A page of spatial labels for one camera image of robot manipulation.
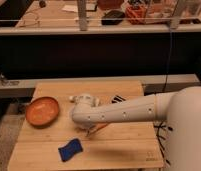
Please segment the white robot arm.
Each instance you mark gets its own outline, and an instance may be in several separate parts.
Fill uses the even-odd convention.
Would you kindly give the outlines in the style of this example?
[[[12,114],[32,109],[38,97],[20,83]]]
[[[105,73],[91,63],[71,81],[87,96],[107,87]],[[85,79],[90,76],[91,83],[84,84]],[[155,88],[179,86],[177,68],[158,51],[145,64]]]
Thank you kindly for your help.
[[[108,105],[89,94],[70,101],[73,122],[86,129],[96,123],[165,121],[164,171],[201,171],[201,86]]]

